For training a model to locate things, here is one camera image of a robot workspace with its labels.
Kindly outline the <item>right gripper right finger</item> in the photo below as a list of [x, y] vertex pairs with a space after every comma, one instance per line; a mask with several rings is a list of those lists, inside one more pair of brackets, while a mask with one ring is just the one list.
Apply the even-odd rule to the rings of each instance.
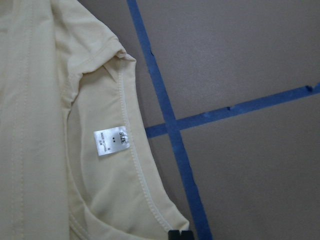
[[192, 230], [181, 231], [181, 240], [194, 240], [194, 234]]

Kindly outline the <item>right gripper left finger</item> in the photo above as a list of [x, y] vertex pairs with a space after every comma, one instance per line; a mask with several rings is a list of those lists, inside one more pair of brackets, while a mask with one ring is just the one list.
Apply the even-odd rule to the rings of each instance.
[[169, 230], [168, 231], [168, 240], [180, 240], [181, 233], [179, 230]]

